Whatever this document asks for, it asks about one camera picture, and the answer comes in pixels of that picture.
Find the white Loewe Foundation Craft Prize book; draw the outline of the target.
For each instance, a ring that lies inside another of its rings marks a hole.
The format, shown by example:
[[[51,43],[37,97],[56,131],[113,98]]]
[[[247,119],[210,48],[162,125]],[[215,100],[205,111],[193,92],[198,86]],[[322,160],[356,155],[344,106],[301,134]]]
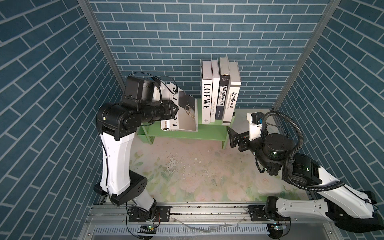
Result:
[[[202,123],[204,125],[211,122],[212,90],[212,61],[202,61]]]

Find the green two-tier shelf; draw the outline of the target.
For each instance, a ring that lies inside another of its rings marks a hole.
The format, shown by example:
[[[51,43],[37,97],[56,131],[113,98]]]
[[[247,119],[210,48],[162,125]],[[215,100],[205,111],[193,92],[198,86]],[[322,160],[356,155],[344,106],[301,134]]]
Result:
[[[208,125],[202,124],[202,100],[197,99],[197,101],[199,117],[197,132],[163,131],[160,122],[154,122],[152,125],[140,126],[137,130],[138,138],[147,144],[153,144],[155,137],[220,141],[222,142],[222,149],[225,149],[229,140],[227,126],[223,125],[222,120],[215,120]]]

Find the Chinese book with man portrait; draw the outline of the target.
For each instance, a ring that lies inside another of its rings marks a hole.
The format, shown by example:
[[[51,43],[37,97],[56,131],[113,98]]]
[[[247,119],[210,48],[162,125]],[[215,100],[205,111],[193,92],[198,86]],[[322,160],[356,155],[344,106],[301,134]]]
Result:
[[[220,57],[220,82],[218,90],[218,99],[216,106],[216,120],[222,120],[224,117],[224,107],[226,102],[227,90],[230,82],[230,66],[228,57]]]

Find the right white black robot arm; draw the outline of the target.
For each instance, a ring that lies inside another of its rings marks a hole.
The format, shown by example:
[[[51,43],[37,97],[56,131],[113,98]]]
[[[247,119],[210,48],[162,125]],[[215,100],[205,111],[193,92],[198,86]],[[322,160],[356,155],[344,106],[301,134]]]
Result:
[[[321,199],[289,201],[268,197],[264,208],[269,220],[291,220],[297,217],[318,218],[334,223],[352,233],[383,230],[384,220],[376,213],[376,199],[370,191],[357,191],[331,175],[310,157],[300,154],[304,143],[301,128],[294,124],[297,142],[282,134],[269,134],[265,124],[252,131],[237,133],[227,128],[231,148],[250,151],[260,173],[281,175],[282,180],[298,189],[316,192]]]

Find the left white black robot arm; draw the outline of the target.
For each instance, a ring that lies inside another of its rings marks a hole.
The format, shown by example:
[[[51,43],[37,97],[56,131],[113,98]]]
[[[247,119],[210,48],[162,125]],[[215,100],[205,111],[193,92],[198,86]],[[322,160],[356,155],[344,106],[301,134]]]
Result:
[[[96,127],[102,142],[103,172],[94,191],[108,196],[121,207],[129,201],[128,215],[139,222],[158,219],[157,202],[146,186],[148,179],[130,170],[130,151],[136,131],[144,123],[171,120],[178,106],[163,97],[163,91],[177,93],[157,76],[150,79],[128,76],[126,88],[118,103],[103,104],[96,116]]]

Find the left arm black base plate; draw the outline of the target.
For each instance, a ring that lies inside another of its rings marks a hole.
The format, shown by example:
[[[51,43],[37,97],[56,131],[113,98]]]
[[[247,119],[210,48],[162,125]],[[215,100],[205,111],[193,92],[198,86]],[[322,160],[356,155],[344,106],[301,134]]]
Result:
[[[152,206],[149,210],[137,206],[127,208],[128,221],[130,223],[143,222],[169,222],[170,206]]]

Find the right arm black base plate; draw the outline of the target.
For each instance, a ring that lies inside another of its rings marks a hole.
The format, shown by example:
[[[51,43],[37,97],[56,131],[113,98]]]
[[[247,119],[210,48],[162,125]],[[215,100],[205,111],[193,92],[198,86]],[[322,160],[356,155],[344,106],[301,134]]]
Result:
[[[252,222],[267,221],[265,217],[265,205],[250,205],[247,208],[248,214]]]

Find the white book with barcode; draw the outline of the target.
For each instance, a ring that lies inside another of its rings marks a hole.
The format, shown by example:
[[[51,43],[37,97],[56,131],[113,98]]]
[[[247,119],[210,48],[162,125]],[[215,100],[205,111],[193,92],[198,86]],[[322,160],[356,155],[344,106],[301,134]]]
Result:
[[[197,100],[188,95],[185,91],[177,87],[174,83],[169,83],[166,87],[161,87],[163,99],[172,100],[178,107],[176,116],[170,120],[161,121],[163,131],[198,131],[198,116],[196,104]]]

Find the white La Dame aux camelias book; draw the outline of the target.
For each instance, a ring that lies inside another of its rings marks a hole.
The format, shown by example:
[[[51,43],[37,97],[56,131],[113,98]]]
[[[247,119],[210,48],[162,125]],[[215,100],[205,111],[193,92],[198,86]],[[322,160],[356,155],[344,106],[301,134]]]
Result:
[[[213,73],[213,88],[212,88],[212,104],[211,104],[211,123],[216,119],[216,107],[218,102],[219,84],[220,84],[220,69],[219,61],[212,60]]]

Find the large white black-spine book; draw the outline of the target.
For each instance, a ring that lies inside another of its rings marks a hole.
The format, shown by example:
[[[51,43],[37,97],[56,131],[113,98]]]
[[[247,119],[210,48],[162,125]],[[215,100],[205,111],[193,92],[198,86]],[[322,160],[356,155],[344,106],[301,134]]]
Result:
[[[226,104],[223,116],[223,126],[230,126],[235,111],[240,87],[242,84],[239,66],[237,62],[229,62],[230,67],[230,83],[226,95]]]

